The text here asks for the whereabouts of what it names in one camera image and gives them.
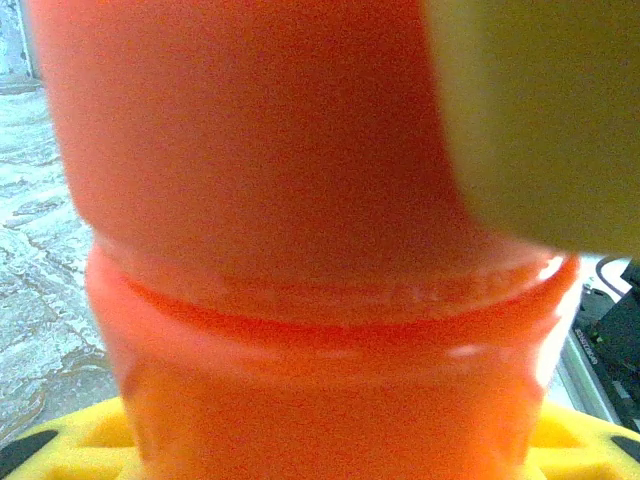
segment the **black machine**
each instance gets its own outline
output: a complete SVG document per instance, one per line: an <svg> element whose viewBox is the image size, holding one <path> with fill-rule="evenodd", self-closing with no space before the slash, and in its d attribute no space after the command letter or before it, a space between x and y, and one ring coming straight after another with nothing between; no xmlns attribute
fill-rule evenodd
<svg viewBox="0 0 640 480"><path fill-rule="evenodd" d="M622 298L615 303L602 290L585 287L573 330L622 424L640 433L640 264L629 263L621 278L631 285L623 293L598 277Z"/></svg>

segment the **orange plastic container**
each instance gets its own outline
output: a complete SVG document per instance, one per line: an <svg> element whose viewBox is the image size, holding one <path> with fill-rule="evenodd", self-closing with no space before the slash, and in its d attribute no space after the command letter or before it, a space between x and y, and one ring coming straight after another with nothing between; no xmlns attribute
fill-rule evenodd
<svg viewBox="0 0 640 480"><path fill-rule="evenodd" d="M30 10L151 478L516 474L576 261L466 212L419 2Z"/></svg>

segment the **wet floor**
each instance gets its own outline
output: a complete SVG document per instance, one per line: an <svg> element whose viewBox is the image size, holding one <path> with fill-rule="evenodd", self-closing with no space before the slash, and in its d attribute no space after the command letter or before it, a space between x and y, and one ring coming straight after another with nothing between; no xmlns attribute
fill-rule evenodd
<svg viewBox="0 0 640 480"><path fill-rule="evenodd" d="M42 88L0 85L0 447L116 395Z"/></svg>

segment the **orange bottle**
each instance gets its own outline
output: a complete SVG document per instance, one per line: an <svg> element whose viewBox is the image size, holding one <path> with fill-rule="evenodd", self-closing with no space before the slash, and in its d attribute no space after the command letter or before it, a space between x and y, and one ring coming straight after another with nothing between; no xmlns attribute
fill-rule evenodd
<svg viewBox="0 0 640 480"><path fill-rule="evenodd" d="M514 478L576 260L467 214L418 3L31 11L150 478Z"/></svg>

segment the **yellow base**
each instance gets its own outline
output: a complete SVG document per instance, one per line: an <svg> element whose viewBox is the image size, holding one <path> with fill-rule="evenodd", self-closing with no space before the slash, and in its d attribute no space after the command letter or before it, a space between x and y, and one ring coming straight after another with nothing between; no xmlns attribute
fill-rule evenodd
<svg viewBox="0 0 640 480"><path fill-rule="evenodd" d="M22 438L57 431L4 480L139 480L140 462L119 398L40 425ZM531 441L525 480L640 479L631 451L640 435L588 415L545 403ZM0 471L8 465L0 453Z"/></svg>

